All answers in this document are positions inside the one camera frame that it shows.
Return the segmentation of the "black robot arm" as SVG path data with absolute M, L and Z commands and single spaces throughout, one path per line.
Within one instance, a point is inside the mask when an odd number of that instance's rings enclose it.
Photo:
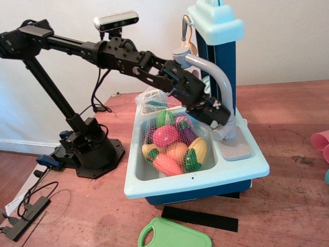
M 47 20 L 27 20 L 18 29 L 1 34 L 1 57 L 22 60 L 65 116 L 71 130 L 60 140 L 51 160 L 75 169 L 79 177 L 96 179 L 112 171 L 122 159 L 124 148 L 119 140 L 108 138 L 96 119 L 83 120 L 72 109 L 36 59 L 42 49 L 76 55 L 98 68 L 135 77 L 174 96 L 190 116 L 203 123 L 224 125 L 229 120 L 228 104 L 206 94 L 204 84 L 176 61 L 138 51 L 129 39 L 81 42 L 56 35 Z

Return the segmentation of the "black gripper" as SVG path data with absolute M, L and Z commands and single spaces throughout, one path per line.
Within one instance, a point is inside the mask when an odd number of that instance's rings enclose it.
M 230 111 L 217 98 L 206 94 L 205 84 L 193 74 L 171 78 L 170 83 L 170 95 L 179 100 L 186 108 L 186 113 L 196 120 L 207 125 L 215 121 L 223 126 L 229 121 Z

